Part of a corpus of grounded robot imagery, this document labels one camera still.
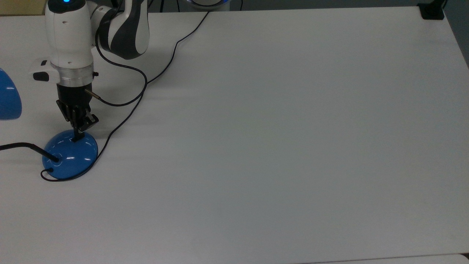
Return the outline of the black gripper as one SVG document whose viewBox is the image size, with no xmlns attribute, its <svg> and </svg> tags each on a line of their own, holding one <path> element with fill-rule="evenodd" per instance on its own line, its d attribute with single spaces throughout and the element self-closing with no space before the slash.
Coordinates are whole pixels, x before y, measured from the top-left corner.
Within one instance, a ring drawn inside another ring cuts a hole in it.
<svg viewBox="0 0 469 264">
<path fill-rule="evenodd" d="M 58 100 L 56 103 L 65 120 L 73 128 L 72 142 L 78 142 L 84 138 L 84 132 L 99 122 L 97 116 L 91 113 L 89 106 L 92 95 L 85 90 L 92 91 L 92 84 L 80 87 L 57 84 Z"/>
</svg>

